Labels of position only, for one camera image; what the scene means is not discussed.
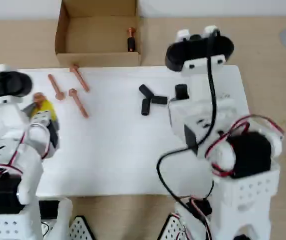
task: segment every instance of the black connector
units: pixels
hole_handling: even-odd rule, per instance
[[[168,102],[168,99],[166,96],[153,96],[152,97],[153,104],[167,105],[167,102]]]
[[[175,98],[176,98],[176,100],[189,99],[186,84],[178,84],[175,86]]]
[[[151,99],[145,98],[142,101],[142,115],[147,116],[149,115],[149,110],[151,107]]]
[[[151,98],[154,96],[154,93],[153,93],[145,84],[140,85],[140,87],[138,88],[138,90],[139,90],[147,99],[151,99]]]

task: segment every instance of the black plastic piece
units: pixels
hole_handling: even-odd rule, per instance
[[[212,207],[211,207],[211,204],[209,204],[209,201],[207,199],[206,200],[204,199],[194,200],[190,198],[189,202],[186,205],[191,210],[193,216],[196,217],[197,219],[203,220],[201,215],[198,213],[198,211],[193,207],[191,201],[194,201],[196,206],[204,213],[205,216],[212,214]]]
[[[197,155],[198,145],[196,141],[196,135],[191,129],[189,129],[187,125],[184,125],[184,132],[185,132],[185,142],[187,146],[192,148],[192,151]]]
[[[149,115],[149,110],[151,107],[151,99],[145,98],[142,101],[142,115],[147,116]]]
[[[187,60],[207,57],[208,38],[193,37],[190,40],[170,45],[166,52],[165,65],[172,71],[180,72]],[[226,61],[234,51],[233,42],[220,34],[215,36],[211,56],[224,55]]]
[[[168,99],[166,96],[153,96],[152,97],[153,104],[167,105],[167,102],[168,102]]]
[[[39,209],[41,211],[42,220],[57,219],[58,200],[42,200],[39,201]]]
[[[175,98],[176,98],[176,100],[189,99],[186,84],[178,84],[175,86]]]
[[[242,234],[242,235],[236,236],[234,240],[251,240],[251,239],[245,234]]]
[[[145,84],[140,85],[138,90],[144,94],[147,99],[151,99],[154,96],[154,93]]]
[[[0,72],[0,97],[16,96],[24,97],[32,90],[31,78],[21,72]]]
[[[0,214],[18,214],[25,205],[19,203],[17,197],[21,178],[5,175],[0,177]]]
[[[53,144],[53,147],[56,148],[57,143],[58,143],[58,135],[57,135],[56,129],[55,129],[51,120],[49,121],[47,128],[48,128],[50,136],[51,136],[50,137],[51,143]]]
[[[271,145],[266,137],[258,132],[246,132],[230,136],[227,141],[233,147],[236,157],[232,178],[243,178],[270,170]]]
[[[127,38],[127,51],[129,52],[134,52],[136,50],[135,47],[135,39],[134,37],[129,37]]]

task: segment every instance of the orange bolt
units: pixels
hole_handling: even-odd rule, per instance
[[[49,81],[51,82],[51,84],[52,84],[52,86],[56,92],[56,99],[59,101],[65,99],[65,94],[62,91],[60,91],[60,89],[59,89],[59,87],[55,81],[54,76],[51,74],[48,74],[48,78],[49,78]]]
[[[83,86],[84,90],[86,92],[89,92],[89,87],[87,85],[87,83],[85,82],[85,80],[83,79],[83,77],[80,75],[80,73],[78,72],[78,66],[73,65],[72,67],[69,68],[70,72],[73,72],[76,76],[76,78],[78,79],[78,81],[80,82],[80,84]]]
[[[136,29],[134,29],[133,27],[130,27],[129,29],[127,29],[127,32],[129,34],[129,37],[133,37],[134,33],[136,32]]]
[[[79,100],[79,98],[77,96],[77,91],[73,88],[69,89],[68,95],[74,99],[74,101],[75,101],[76,105],[78,106],[79,110],[81,111],[83,117],[88,118],[88,114],[87,114],[83,104],[81,103],[81,101]]]

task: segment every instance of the open cardboard box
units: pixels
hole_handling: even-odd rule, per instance
[[[130,27],[136,29],[135,52],[127,52]],[[136,0],[62,0],[55,51],[63,67],[139,66]]]

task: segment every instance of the wooden table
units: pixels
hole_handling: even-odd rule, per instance
[[[0,63],[16,68],[55,68],[57,21],[0,21]],[[286,48],[278,34],[286,17],[142,19],[142,65],[164,65],[176,31],[201,33],[215,24],[235,44],[229,64],[240,68],[251,112],[270,116],[286,131]],[[278,195],[272,201],[272,240],[286,239],[286,138]],[[99,240],[155,240],[173,208],[166,196],[103,196],[74,199]]]

